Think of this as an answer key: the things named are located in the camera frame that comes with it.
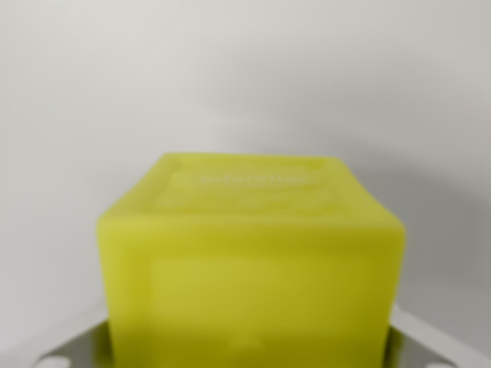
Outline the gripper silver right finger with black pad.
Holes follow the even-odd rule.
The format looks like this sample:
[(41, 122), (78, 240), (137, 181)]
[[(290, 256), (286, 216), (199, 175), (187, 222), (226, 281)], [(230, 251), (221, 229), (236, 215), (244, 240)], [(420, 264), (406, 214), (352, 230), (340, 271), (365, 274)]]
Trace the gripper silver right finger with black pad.
[(452, 339), (394, 305), (383, 367), (458, 367), (449, 352)]

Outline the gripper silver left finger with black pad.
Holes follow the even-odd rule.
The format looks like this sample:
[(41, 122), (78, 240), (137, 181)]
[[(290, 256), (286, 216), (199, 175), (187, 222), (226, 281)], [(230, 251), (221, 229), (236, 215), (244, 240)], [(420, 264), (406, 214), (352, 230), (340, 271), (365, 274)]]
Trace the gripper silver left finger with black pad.
[(44, 353), (38, 367), (114, 367), (107, 321)]

